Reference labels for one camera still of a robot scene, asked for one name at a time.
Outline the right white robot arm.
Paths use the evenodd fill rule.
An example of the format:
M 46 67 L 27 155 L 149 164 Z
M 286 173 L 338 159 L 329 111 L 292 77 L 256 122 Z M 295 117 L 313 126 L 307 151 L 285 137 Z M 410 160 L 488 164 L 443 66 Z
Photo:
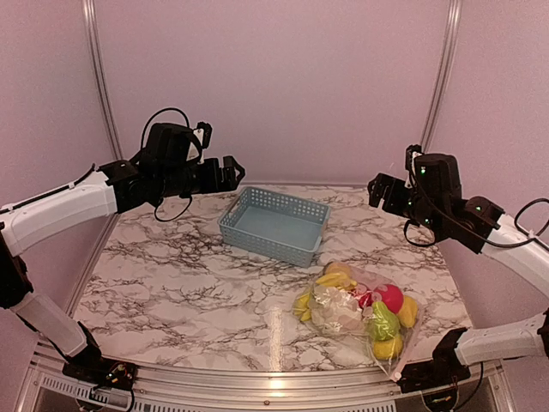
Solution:
M 518 216 L 487 197 L 465 198 L 457 159 L 450 154 L 425 154 L 412 146 L 405 169 L 404 179 L 379 173 L 368 183 L 370 206 L 404 218 L 406 226 L 426 228 L 433 245 L 453 240 L 507 276 L 515 276 L 515 285 L 524 283 L 548 295 L 548 244 L 541 230 L 522 227 Z M 471 366 L 486 361 L 547 356 L 548 312 L 524 319 L 512 316 L 504 324 L 484 329 L 450 330 L 429 360 L 404 368 L 400 381 L 410 383 L 423 373 L 441 385 L 468 377 Z

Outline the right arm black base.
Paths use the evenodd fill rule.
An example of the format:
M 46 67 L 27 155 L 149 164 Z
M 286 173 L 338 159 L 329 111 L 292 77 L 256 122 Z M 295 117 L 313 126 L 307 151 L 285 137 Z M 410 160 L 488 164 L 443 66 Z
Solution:
M 430 360 L 406 364 L 396 381 L 402 393 L 455 385 L 471 377 L 467 366 L 461 364 L 455 353 L 459 338 L 467 329 L 450 330 L 433 349 Z

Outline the clear zip top bag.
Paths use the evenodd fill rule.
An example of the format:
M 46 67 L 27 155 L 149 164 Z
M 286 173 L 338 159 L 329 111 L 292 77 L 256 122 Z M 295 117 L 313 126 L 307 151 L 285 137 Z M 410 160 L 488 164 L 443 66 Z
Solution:
M 361 349 L 397 382 L 418 341 L 424 309 L 389 278 L 331 261 L 296 297 L 293 315 L 318 335 Z

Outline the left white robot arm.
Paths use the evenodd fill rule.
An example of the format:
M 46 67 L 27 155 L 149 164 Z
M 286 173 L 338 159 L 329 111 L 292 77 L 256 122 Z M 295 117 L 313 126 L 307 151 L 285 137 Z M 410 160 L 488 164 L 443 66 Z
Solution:
M 56 347 L 91 382 L 108 363 L 89 330 L 50 298 L 34 291 L 21 254 L 39 242 L 95 218 L 121 215 L 168 197 L 235 191 L 245 169 L 230 155 L 204 158 L 212 127 L 148 121 L 130 160 L 91 167 L 79 179 L 1 208 L 1 307 L 12 311 Z

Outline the light blue plastic basket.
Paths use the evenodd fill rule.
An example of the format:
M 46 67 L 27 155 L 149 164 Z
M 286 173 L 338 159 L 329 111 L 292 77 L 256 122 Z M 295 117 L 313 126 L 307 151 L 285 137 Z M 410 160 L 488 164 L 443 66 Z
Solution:
M 321 245 L 330 212 L 324 203 L 246 187 L 218 224 L 228 245 L 307 268 Z

